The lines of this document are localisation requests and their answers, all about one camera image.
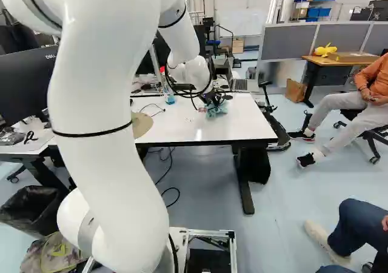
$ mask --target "cubicle partition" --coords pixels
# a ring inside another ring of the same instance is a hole
[[[301,61],[301,57],[311,55],[315,48],[326,46],[330,42],[338,47],[338,52],[380,55],[384,49],[388,49],[388,22],[267,24],[263,27],[256,79],[261,77],[261,80],[264,78],[265,81],[273,81],[274,86],[281,89],[286,86],[287,77],[299,81],[303,77],[303,71],[300,69],[304,69],[306,65]],[[279,91],[281,89],[277,88],[276,92],[271,93],[282,93]]]

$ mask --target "beige shoe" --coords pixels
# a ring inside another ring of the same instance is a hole
[[[349,257],[342,257],[338,254],[336,254],[332,248],[327,243],[327,238],[329,234],[324,230],[323,227],[320,225],[312,222],[311,220],[306,220],[304,222],[304,229],[306,230],[307,234],[318,242],[318,244],[328,253],[331,261],[336,264],[343,267],[347,267],[351,261],[350,256]]]

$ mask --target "keyboard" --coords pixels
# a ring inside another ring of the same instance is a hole
[[[235,90],[248,90],[248,80],[246,79],[235,79]]]

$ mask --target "man's hand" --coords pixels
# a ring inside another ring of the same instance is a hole
[[[370,102],[376,106],[384,105],[388,103],[388,96],[372,94],[372,100],[370,100]]]
[[[370,91],[369,88],[363,88],[363,90],[360,91],[361,96],[363,97],[363,100],[370,102],[370,99],[372,98],[372,91]]]
[[[388,231],[388,215],[386,215],[386,216],[383,218],[381,224],[383,225],[383,230],[384,230],[384,232],[387,232],[387,231]]]

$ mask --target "yellow toy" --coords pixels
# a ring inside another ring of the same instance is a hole
[[[322,56],[323,58],[327,57],[328,53],[335,53],[337,51],[337,47],[330,47],[328,43],[325,47],[317,47],[314,51],[314,55]]]

